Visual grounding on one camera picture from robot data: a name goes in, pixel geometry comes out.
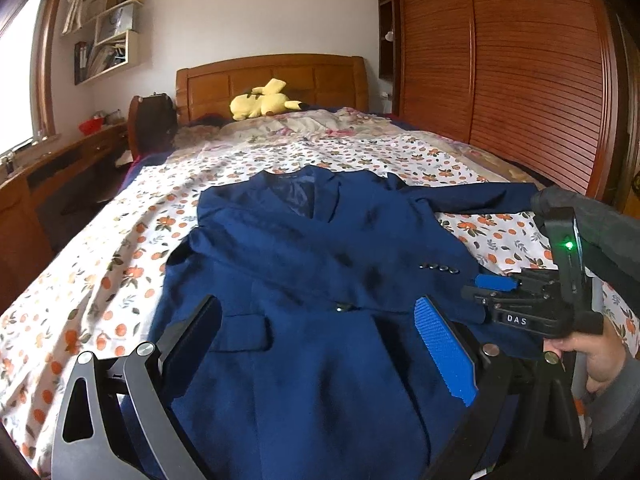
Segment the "grey sleeve forearm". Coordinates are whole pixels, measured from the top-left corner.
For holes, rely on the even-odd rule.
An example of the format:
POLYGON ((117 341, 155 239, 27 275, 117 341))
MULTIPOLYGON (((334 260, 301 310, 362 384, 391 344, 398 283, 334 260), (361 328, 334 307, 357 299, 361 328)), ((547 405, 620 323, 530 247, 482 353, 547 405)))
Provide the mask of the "grey sleeve forearm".
POLYGON ((625 351, 622 369, 587 403, 596 479, 639 478, 639 361, 625 351))

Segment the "person's right hand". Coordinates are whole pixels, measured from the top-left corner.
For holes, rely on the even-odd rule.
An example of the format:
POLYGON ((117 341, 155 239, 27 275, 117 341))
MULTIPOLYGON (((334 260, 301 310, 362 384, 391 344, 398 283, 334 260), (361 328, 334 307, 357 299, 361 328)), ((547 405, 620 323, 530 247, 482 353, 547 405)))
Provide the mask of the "person's right hand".
POLYGON ((552 351, 558 356, 565 352, 577 352, 586 358, 589 393, 600 394, 622 371, 626 362, 627 349, 620 340, 612 322, 603 318, 601 335, 571 333, 562 339, 545 339, 544 351, 552 351))

